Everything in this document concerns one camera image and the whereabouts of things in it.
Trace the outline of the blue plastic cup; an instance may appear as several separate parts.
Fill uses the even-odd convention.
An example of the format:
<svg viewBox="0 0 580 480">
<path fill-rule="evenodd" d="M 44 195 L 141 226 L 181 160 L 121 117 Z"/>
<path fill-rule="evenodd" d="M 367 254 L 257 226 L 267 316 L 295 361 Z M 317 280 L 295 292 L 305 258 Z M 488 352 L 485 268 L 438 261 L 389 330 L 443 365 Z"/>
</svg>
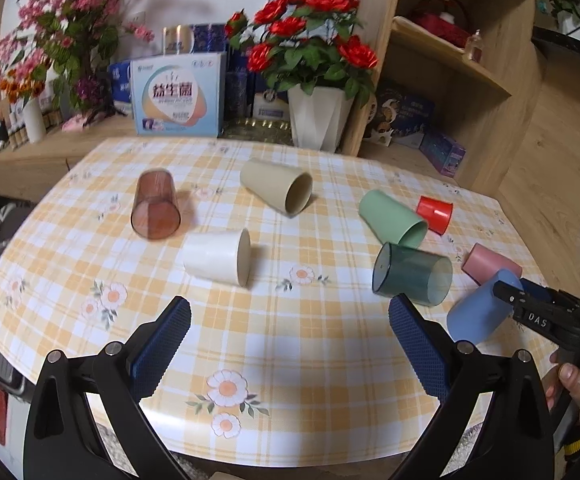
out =
<svg viewBox="0 0 580 480">
<path fill-rule="evenodd" d="M 497 281 L 521 288 L 520 280 L 511 271 L 502 269 L 459 300 L 446 318 L 447 330 L 454 341 L 468 340 L 480 344 L 511 314 L 511 305 L 494 296 L 493 287 Z"/>
</svg>

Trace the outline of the white plastic cup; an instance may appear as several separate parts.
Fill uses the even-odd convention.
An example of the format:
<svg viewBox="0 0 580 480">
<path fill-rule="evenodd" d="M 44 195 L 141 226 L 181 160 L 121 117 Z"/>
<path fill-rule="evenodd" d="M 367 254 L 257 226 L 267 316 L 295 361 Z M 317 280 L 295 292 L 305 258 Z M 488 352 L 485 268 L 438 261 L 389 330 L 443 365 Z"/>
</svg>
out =
<svg viewBox="0 0 580 480">
<path fill-rule="evenodd" d="M 246 287 L 251 266 L 249 231 L 189 233 L 183 244 L 183 266 L 195 278 Z"/>
</svg>

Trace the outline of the yellow plaid tablecloth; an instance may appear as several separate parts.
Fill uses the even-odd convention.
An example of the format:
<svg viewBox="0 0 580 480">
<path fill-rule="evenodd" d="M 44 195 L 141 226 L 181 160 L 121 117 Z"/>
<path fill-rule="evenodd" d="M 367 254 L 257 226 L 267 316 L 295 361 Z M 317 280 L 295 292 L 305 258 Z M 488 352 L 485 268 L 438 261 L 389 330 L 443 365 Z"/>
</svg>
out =
<svg viewBox="0 0 580 480">
<path fill-rule="evenodd" d="M 289 217 L 240 182 L 252 159 L 313 178 Z M 146 240 L 130 225 L 139 176 L 168 170 L 178 230 Z M 540 268 L 492 198 L 390 166 L 322 152 L 208 139 L 102 142 L 42 199 L 0 257 L 0 348 L 29 380 L 55 349 L 88 356 L 154 320 L 175 296 L 190 330 L 156 393 L 142 402 L 173 451 L 262 467 L 327 466 L 408 451 L 438 405 L 424 393 L 371 290 L 380 245 L 360 218 L 381 190 L 406 206 L 421 196 L 454 205 L 443 235 L 422 247 L 453 263 L 443 322 L 474 289 L 461 265 L 473 245 Z M 246 287 L 195 278 L 183 266 L 189 233 L 247 229 Z"/>
</svg>

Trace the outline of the small glass bottle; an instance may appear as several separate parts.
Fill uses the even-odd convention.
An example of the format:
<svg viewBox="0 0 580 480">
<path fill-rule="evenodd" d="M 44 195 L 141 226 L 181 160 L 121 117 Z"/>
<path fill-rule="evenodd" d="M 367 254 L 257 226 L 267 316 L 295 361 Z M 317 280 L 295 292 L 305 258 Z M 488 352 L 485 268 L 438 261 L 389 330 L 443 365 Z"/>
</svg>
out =
<svg viewBox="0 0 580 480">
<path fill-rule="evenodd" d="M 483 38 L 480 29 L 477 29 L 471 35 L 465 45 L 464 55 L 468 61 L 473 63 L 480 63 L 483 55 Z"/>
</svg>

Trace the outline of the white ribbed vase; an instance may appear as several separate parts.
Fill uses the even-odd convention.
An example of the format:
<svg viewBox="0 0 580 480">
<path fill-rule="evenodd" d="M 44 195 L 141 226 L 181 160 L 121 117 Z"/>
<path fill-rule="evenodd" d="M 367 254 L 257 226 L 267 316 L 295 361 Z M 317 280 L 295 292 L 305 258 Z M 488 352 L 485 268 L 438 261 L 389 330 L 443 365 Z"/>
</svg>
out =
<svg viewBox="0 0 580 480">
<path fill-rule="evenodd" d="M 29 99 L 23 107 L 22 114 L 28 142 L 31 144 L 42 142 L 46 136 L 46 126 L 40 101 L 37 98 Z"/>
</svg>

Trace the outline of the brown translucent cup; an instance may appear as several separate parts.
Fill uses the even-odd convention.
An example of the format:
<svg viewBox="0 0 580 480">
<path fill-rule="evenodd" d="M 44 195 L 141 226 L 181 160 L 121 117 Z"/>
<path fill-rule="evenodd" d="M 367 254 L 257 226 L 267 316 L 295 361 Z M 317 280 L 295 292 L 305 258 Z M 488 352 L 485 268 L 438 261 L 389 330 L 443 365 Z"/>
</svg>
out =
<svg viewBox="0 0 580 480">
<path fill-rule="evenodd" d="M 163 168 L 143 172 L 137 181 L 130 225 L 146 240 L 164 240 L 180 226 L 174 179 Z"/>
</svg>

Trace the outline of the red rose bouquet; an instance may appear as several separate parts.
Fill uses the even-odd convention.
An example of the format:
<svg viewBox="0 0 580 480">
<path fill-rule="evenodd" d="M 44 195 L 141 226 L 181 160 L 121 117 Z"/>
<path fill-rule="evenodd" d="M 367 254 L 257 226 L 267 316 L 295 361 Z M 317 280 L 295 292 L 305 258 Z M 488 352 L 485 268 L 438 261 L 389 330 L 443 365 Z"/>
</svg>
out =
<svg viewBox="0 0 580 480">
<path fill-rule="evenodd" d="M 228 44 L 246 55 L 247 70 L 276 91 L 336 88 L 366 104 L 375 93 L 379 59 L 354 28 L 360 0 L 270 0 L 248 18 L 238 11 L 224 31 Z"/>
</svg>

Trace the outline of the wooden shelf unit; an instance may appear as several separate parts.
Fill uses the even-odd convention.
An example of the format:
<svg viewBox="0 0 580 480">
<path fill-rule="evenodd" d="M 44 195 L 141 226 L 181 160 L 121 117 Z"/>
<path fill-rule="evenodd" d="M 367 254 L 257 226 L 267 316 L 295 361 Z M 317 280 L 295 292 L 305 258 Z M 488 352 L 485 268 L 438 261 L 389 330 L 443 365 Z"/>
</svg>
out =
<svg viewBox="0 0 580 480">
<path fill-rule="evenodd" d="M 467 151 L 456 182 L 494 196 L 543 82 L 545 62 L 531 41 L 535 0 L 459 0 L 484 40 L 479 63 L 410 20 L 420 1 L 360 0 L 360 36 L 379 59 L 375 81 L 392 80 L 433 101 L 438 128 Z"/>
</svg>

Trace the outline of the light blue probiotic box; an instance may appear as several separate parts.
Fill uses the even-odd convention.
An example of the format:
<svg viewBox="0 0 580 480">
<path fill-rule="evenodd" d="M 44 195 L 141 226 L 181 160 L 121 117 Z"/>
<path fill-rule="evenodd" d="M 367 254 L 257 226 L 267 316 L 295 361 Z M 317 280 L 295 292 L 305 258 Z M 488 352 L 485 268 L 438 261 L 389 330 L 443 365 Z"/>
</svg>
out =
<svg viewBox="0 0 580 480">
<path fill-rule="evenodd" d="M 130 97 L 141 136 L 216 138 L 224 119 L 226 55 L 188 53 L 130 62 Z"/>
</svg>

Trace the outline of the white geometric vase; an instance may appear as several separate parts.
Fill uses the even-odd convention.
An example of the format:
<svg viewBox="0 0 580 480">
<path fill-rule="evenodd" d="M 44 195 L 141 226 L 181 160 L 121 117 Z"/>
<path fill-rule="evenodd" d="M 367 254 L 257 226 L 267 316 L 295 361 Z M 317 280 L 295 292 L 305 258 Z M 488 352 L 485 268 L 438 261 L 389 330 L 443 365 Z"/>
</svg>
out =
<svg viewBox="0 0 580 480">
<path fill-rule="evenodd" d="M 292 142 L 297 148 L 334 153 L 348 121 L 353 99 L 337 88 L 300 86 L 288 91 Z"/>
</svg>

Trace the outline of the red basket on shelf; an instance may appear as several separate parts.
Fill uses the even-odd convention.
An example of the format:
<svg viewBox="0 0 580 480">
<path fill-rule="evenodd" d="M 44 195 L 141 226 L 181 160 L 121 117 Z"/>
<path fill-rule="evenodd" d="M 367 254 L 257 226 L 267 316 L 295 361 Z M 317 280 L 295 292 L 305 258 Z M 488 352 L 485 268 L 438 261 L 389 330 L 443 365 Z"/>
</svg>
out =
<svg viewBox="0 0 580 480">
<path fill-rule="evenodd" d="M 407 17 L 459 49 L 466 46 L 472 33 L 471 18 L 459 0 L 420 0 Z"/>
</svg>

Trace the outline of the low wooden cabinet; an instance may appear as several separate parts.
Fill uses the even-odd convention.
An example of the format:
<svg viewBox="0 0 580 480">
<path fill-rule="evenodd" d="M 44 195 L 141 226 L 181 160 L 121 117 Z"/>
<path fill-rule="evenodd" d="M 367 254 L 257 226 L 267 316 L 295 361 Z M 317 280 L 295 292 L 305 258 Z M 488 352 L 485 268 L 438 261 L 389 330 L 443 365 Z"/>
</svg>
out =
<svg viewBox="0 0 580 480">
<path fill-rule="evenodd" d="M 89 152 L 108 139 L 137 136 L 133 121 L 109 117 L 82 131 L 51 130 L 36 144 L 0 151 L 0 197 L 38 203 Z"/>
</svg>

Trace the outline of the dark illustrated box on shelf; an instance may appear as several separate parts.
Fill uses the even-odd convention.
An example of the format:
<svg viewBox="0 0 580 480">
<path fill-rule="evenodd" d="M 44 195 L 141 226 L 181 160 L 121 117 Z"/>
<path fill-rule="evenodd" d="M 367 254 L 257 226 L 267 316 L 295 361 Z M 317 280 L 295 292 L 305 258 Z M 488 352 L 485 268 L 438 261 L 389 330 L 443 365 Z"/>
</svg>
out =
<svg viewBox="0 0 580 480">
<path fill-rule="evenodd" d="M 363 140 L 385 148 L 400 144 L 418 150 L 434 111 L 435 102 L 394 81 L 381 81 Z"/>
</svg>

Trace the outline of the small red cup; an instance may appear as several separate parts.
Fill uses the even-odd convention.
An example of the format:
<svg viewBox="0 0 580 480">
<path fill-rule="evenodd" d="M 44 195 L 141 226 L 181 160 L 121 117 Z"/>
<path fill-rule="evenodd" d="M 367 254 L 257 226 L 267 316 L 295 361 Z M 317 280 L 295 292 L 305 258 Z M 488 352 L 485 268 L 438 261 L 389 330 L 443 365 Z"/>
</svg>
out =
<svg viewBox="0 0 580 480">
<path fill-rule="evenodd" d="M 428 229 L 436 234 L 443 235 L 450 226 L 454 211 L 452 203 L 443 202 L 436 198 L 421 196 L 416 208 L 419 217 L 428 222 Z"/>
</svg>

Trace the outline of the light green plastic cup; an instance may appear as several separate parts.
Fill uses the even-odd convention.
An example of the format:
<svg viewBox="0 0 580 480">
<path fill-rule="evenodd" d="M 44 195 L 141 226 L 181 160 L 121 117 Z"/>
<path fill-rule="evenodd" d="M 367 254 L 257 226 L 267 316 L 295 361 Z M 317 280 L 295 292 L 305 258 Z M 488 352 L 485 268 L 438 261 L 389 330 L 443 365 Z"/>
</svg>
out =
<svg viewBox="0 0 580 480">
<path fill-rule="evenodd" d="M 428 232 L 428 222 L 381 190 L 367 192 L 358 212 L 381 244 L 418 249 Z"/>
</svg>

